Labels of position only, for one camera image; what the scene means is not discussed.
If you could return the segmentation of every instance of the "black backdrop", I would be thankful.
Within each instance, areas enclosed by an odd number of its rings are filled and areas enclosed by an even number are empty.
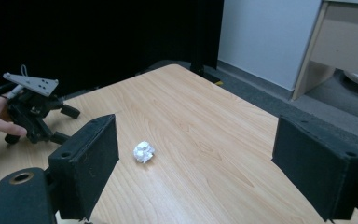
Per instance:
[[[205,1],[203,64],[216,67],[223,0]],[[0,0],[5,72],[58,79],[60,96],[132,77],[160,60],[192,62],[195,0]]]

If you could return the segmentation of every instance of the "white crumpled paper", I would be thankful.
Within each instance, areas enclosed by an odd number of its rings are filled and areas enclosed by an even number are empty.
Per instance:
[[[138,162],[145,163],[153,157],[155,149],[148,142],[141,142],[133,150],[133,156]]]

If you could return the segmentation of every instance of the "gray floor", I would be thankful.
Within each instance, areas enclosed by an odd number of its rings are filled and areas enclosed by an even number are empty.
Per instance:
[[[171,63],[178,63],[187,69],[190,66],[187,62],[161,61],[148,70]],[[217,70],[205,67],[205,72],[220,78],[223,89],[276,117],[284,115],[312,122],[358,148],[358,86],[348,81],[341,71],[337,70],[324,84],[295,101],[291,100],[290,91],[226,63],[219,62]]]

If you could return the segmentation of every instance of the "crumpled paper ball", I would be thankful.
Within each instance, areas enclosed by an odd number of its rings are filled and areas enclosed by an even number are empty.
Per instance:
[[[153,157],[155,151],[156,150],[150,146],[148,142],[143,141],[135,147],[133,156],[138,162],[145,163]]]

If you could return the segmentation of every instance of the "finger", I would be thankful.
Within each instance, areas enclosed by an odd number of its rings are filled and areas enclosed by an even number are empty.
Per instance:
[[[11,135],[25,136],[27,130],[21,127],[20,125],[5,122],[0,119],[0,132],[8,133]]]

